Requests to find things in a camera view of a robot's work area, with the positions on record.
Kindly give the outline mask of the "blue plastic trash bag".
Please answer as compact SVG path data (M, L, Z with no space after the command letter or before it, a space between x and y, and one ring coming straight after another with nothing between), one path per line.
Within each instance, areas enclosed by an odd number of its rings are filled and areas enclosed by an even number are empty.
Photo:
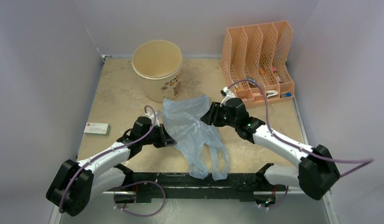
M177 142L174 146L188 162L188 173L205 179L209 169L203 162L203 147L209 148L213 180L225 180L229 171L229 151L218 129L203 123L200 118L210 108L207 95L181 101L163 101L163 124L166 132Z

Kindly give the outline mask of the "beige paper trash bin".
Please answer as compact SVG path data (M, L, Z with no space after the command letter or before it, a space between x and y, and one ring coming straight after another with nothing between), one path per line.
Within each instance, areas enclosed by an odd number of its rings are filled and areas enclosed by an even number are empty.
M133 53L132 67L146 96L155 101L173 100L181 92L182 52L167 40L152 40Z

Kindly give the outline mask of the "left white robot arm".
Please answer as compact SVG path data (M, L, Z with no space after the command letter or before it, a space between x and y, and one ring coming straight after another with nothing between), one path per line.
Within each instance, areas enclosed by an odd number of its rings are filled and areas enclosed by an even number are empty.
M122 162L141 152L143 146L163 148L176 143L158 119L140 116L109 148L81 161L63 162L46 192L46 199L56 205L60 213L74 217L102 192L132 188L133 171Z

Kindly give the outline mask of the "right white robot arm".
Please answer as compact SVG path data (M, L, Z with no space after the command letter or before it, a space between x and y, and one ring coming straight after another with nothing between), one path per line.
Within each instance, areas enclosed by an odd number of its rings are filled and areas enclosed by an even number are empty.
M341 177L325 146L312 147L269 131L264 121L249 115L239 98L229 99L225 105L213 102L200 120L208 126L230 126L243 140L263 146L294 165L293 168L269 165L256 177L260 189L288 185L300 188L314 200L320 200Z

